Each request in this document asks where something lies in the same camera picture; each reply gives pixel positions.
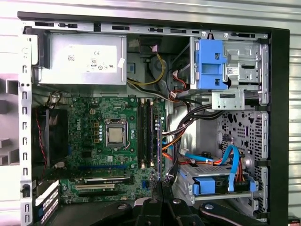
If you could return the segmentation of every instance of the perforated metal panel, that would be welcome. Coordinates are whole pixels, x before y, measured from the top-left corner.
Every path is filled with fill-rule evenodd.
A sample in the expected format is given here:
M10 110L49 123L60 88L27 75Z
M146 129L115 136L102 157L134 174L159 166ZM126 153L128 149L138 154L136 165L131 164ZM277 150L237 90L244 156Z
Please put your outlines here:
M259 183L259 193L253 198L257 202L242 203L254 204L255 214L266 212L268 208L268 169L255 166L256 161L268 157L268 120L266 112L235 111L227 112L217 120L219 148L224 153L226 147L232 143L245 155L243 167Z

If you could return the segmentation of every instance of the white connector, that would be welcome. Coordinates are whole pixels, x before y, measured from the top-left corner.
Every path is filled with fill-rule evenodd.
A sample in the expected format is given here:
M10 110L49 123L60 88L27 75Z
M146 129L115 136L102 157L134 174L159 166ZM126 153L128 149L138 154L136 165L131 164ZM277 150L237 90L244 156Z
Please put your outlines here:
M186 154L188 151L189 151L189 149L187 149L187 148L182 148L182 149L180 150L180 154L185 156L185 154Z

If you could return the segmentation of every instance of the metal bracket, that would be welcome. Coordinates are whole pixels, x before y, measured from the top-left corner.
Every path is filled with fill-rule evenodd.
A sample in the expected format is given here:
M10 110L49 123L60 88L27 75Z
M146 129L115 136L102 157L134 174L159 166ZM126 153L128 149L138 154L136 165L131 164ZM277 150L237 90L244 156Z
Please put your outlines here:
M32 218L32 45L36 35L22 35L22 69L19 74L19 154L20 154L20 202L21 225L30 225Z
M213 110L244 110L245 93L241 89L212 91Z

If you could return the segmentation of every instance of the black mount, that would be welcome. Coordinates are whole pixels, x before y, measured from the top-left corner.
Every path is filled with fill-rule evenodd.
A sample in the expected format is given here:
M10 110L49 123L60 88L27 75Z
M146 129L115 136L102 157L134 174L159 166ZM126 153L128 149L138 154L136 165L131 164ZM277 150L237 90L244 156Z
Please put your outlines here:
M100 209L98 216L91 216L90 226L267 226L266 223L228 209L213 202L206 202L198 209L173 196L171 186L158 182L153 198L142 198L132 208L126 202L115 202Z

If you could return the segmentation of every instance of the ram slot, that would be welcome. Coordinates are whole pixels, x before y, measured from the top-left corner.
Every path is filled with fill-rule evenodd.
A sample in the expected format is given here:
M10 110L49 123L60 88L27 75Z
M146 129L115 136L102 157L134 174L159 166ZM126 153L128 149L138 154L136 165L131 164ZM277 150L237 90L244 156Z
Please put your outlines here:
M138 158L138 167L144 168L144 99L138 103L137 109L137 127L138 127L138 137L137 137L137 158Z
M150 166L154 166L154 102L150 102Z
M146 111L145 111L145 150L146 150L146 164L147 167L150 167L151 164L151 105L150 100L146 102Z

